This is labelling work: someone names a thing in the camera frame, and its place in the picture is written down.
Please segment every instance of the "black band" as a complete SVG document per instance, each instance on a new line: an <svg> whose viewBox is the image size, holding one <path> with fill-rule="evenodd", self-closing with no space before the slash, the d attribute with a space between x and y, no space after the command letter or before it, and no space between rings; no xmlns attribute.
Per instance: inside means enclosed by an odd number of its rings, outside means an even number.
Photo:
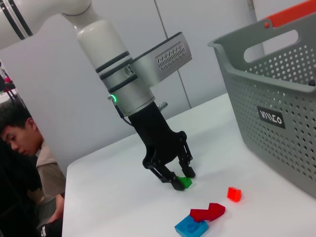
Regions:
<svg viewBox="0 0 316 237"><path fill-rule="evenodd" d="M122 83L112 87L111 89L108 90L108 92L110 94L112 94L113 92L121 89L122 87L126 86L127 84L131 83L132 81L136 80L138 78L138 76L135 74L133 76L131 76L129 79L123 81Z"/></svg>
<svg viewBox="0 0 316 237"><path fill-rule="evenodd" d="M129 52L126 51L122 54L120 54L119 56L115 57L114 59L110 60L109 62L103 64L101 67L98 67L95 71L97 73L102 72L104 69L108 68L109 66L113 65L114 63L118 62L119 60L125 58L126 56L129 55Z"/></svg>
<svg viewBox="0 0 316 237"><path fill-rule="evenodd" d="M14 13L15 13L15 15L16 15L17 18L19 19L19 21L20 21L22 27L24 28L25 32L26 32L29 36L32 36L33 33L32 33L32 31L30 30L28 24L26 24L26 22L25 22L23 16L21 15L19 9L18 9L17 6L15 5L14 0L8 0L8 1L9 1L10 5L11 5L11 7L12 7Z"/></svg>
<svg viewBox="0 0 316 237"><path fill-rule="evenodd" d="M8 19L11 27L14 29L15 33L18 35L18 37L21 39L21 40L24 40L25 37L23 36L22 32L20 31L19 27L16 25L16 23L14 22L10 12L8 11L8 9L6 8L3 0L0 0L0 7L3 11L3 13L5 14L6 18Z"/></svg>
<svg viewBox="0 0 316 237"><path fill-rule="evenodd" d="M132 59L128 59L125 62L121 63L120 65L118 65L117 67L109 70L107 73L104 73L100 76L101 80L104 80L105 78L108 78L109 76L113 75L114 73L116 73L118 70L121 70L123 67L126 67L128 64L130 64L132 61Z"/></svg>

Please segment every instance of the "gray basket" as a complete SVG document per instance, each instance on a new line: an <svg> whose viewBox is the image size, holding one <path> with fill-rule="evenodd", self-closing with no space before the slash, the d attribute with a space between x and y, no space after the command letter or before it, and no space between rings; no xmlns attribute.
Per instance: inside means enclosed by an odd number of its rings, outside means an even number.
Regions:
<svg viewBox="0 0 316 237"><path fill-rule="evenodd" d="M244 143L316 197L316 14L278 28L262 20L209 44L219 62ZM254 62L246 49L296 30L299 40Z"/></svg>

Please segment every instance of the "black label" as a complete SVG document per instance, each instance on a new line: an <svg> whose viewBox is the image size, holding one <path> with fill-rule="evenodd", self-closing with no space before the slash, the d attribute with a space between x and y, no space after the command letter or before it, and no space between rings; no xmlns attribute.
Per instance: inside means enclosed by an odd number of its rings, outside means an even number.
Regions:
<svg viewBox="0 0 316 237"><path fill-rule="evenodd" d="M284 119L280 112L268 110L260 106L257 106L257 108L258 108L259 117L262 121L268 122L270 124L273 124L275 126L285 129Z"/></svg>

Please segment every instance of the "red block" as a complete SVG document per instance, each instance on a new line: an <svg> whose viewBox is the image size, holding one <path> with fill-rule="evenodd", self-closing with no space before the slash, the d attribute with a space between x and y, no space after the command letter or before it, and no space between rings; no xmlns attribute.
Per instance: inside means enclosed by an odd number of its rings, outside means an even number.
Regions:
<svg viewBox="0 0 316 237"><path fill-rule="evenodd" d="M210 203L208 210L191 209L190 216L196 222L200 221L214 221L225 213L225 207L217 204Z"/></svg>
<svg viewBox="0 0 316 237"><path fill-rule="evenodd" d="M228 188L228 193L227 193L227 198L234 202L239 202L241 199L241 190L229 187Z"/></svg>

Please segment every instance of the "beige shirt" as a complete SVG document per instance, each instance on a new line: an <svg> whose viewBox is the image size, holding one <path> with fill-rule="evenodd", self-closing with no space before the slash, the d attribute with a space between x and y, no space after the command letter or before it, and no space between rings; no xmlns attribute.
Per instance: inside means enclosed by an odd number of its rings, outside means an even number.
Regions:
<svg viewBox="0 0 316 237"><path fill-rule="evenodd" d="M45 142L42 145L36 167L46 200L65 192L66 178L60 170L54 154Z"/></svg>

